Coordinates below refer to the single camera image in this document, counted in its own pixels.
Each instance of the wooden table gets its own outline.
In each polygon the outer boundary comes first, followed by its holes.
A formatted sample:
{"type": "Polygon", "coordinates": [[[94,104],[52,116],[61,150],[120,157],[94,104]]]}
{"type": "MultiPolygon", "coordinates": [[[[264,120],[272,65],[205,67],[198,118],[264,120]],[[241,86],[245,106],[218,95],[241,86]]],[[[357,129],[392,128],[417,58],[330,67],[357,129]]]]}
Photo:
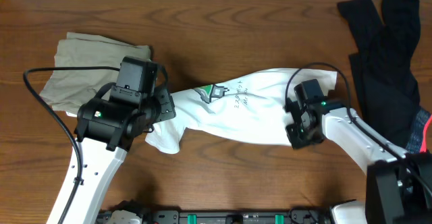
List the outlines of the wooden table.
{"type": "MultiPolygon", "coordinates": [[[[326,61],[352,81],[356,46],[336,3],[344,0],[4,0],[0,9],[0,223],[44,223],[67,171],[71,146],[25,89],[22,72],[53,66],[66,32],[152,45],[171,91],[261,69],[326,61]]],[[[381,0],[374,0],[380,7],[381,0]]],[[[421,40],[412,60],[422,106],[432,111],[432,0],[421,0],[421,40]]],[[[51,73],[31,76],[41,90],[51,73]]],[[[337,93],[346,96],[338,79],[337,93]]],[[[354,107],[358,109],[356,99],[354,107]]],[[[70,129],[76,120],[60,113],[70,129]]],[[[187,130],[167,155],[135,139],[103,203],[283,209],[365,199],[365,175],[338,146],[294,151],[187,130]]]]}

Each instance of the cable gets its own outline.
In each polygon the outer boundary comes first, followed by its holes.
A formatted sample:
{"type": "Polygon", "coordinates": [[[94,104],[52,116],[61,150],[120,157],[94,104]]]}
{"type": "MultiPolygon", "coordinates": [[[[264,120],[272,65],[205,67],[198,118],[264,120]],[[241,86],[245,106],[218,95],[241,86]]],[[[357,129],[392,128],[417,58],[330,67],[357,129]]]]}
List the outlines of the cable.
{"type": "Polygon", "coordinates": [[[54,120],[60,125],[60,127],[63,129],[63,131],[68,136],[70,142],[72,143],[72,148],[75,151],[76,155],[76,162],[77,162],[77,173],[76,178],[74,182],[74,187],[72,188],[72,191],[70,193],[69,199],[66,202],[65,208],[60,216],[59,224],[63,223],[64,219],[66,218],[66,215],[69,211],[69,208],[72,204],[72,200],[75,197],[76,191],[78,190],[78,186],[82,182],[82,155],[80,152],[80,148],[78,144],[75,141],[74,136],[69,131],[68,127],[64,122],[60,119],[60,117],[44,102],[44,100],[41,98],[41,96],[38,95],[38,93],[33,89],[31,84],[28,81],[28,74],[32,72],[47,72],[47,71],[62,71],[62,70],[88,70],[88,69],[112,69],[115,71],[119,71],[116,67],[109,67],[109,66],[93,66],[93,67],[42,67],[42,68],[33,68],[26,70],[22,77],[24,80],[24,83],[27,87],[27,89],[30,91],[30,93],[33,95],[33,97],[48,111],[48,113],[54,118],[54,120]]]}
{"type": "Polygon", "coordinates": [[[404,162],[403,157],[401,157],[398,153],[394,152],[389,146],[388,143],[382,143],[380,140],[378,140],[376,137],[374,137],[371,133],[369,133],[367,130],[365,130],[356,120],[355,117],[352,116],[351,114],[351,90],[350,90],[350,85],[348,83],[348,80],[346,79],[344,73],[341,72],[340,69],[338,69],[336,66],[331,65],[329,63],[324,63],[324,62],[314,62],[314,63],[309,63],[299,69],[296,70],[296,72],[294,72],[294,74],[292,74],[291,78],[288,80],[288,83],[286,85],[286,89],[285,89],[285,105],[288,104],[288,88],[290,87],[290,83],[292,81],[292,79],[294,78],[294,76],[300,72],[302,69],[306,69],[309,67],[312,67],[314,65],[324,65],[327,67],[330,67],[332,69],[334,69],[335,71],[337,71],[339,73],[339,75],[342,77],[342,79],[344,79],[345,82],[345,87],[347,90],[347,94],[348,94],[348,102],[346,103],[346,113],[348,115],[348,117],[350,118],[351,122],[361,131],[363,132],[365,135],[367,135],[371,140],[375,141],[383,150],[386,150],[388,153],[390,153],[392,156],[394,156],[405,168],[407,168],[407,170],[410,171],[411,176],[413,176],[413,178],[415,178],[417,180],[418,183],[420,183],[420,185],[422,185],[422,187],[426,190],[426,192],[428,193],[428,195],[430,195],[430,197],[432,198],[432,189],[429,186],[429,184],[422,178],[420,177],[416,171],[409,166],[408,164],[406,164],[404,162]]]}

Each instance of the green graphic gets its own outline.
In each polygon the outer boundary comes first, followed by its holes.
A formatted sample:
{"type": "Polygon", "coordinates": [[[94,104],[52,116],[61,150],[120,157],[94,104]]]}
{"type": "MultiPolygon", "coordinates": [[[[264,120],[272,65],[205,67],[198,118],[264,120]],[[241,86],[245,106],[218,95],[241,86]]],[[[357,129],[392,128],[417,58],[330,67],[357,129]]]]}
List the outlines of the green graphic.
{"type": "Polygon", "coordinates": [[[201,100],[206,103],[211,103],[212,99],[220,99],[221,97],[225,96],[225,92],[229,91],[228,88],[215,84],[201,86],[194,88],[194,90],[200,95],[201,100]]]}

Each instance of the wood grain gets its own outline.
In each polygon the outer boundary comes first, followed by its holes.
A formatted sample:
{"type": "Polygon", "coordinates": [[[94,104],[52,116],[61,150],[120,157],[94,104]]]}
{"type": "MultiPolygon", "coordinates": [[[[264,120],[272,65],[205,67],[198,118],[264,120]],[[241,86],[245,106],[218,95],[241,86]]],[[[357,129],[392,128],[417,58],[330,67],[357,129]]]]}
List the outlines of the wood grain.
{"type": "MultiPolygon", "coordinates": [[[[57,43],[66,32],[152,45],[173,92],[313,61],[338,66],[354,89],[348,55],[356,47],[336,9],[338,1],[344,0],[4,0],[0,223],[44,223],[67,171],[67,138],[22,83],[25,69],[53,66],[57,43]]],[[[380,0],[374,2],[380,7],[380,0]]],[[[421,0],[422,35],[412,60],[422,106],[429,111],[431,2],[421,0]]],[[[32,83],[41,90],[50,75],[33,75],[32,83]]],[[[340,82],[337,94],[346,96],[340,82]]],[[[75,119],[61,117],[70,129],[75,127],[75,119]]],[[[187,130],[176,155],[160,153],[144,136],[137,138],[103,208],[131,198],[184,210],[322,206],[364,200],[365,179],[332,142],[294,151],[187,130]]]]}

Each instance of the white t-shirt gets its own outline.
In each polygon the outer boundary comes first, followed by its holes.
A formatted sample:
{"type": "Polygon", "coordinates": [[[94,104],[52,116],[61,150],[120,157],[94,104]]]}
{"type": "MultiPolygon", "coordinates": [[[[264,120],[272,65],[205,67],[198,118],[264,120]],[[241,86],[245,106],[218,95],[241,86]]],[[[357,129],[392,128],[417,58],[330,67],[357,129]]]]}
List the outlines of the white t-shirt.
{"type": "MultiPolygon", "coordinates": [[[[266,69],[227,82],[172,94],[176,117],[154,125],[146,142],[165,153],[177,153],[184,130],[202,130],[223,138],[253,144],[291,146],[285,127],[292,123],[284,111],[285,89],[297,69],[266,69]]],[[[290,84],[318,79],[324,95],[335,88],[337,72],[303,69],[290,84]]]]}

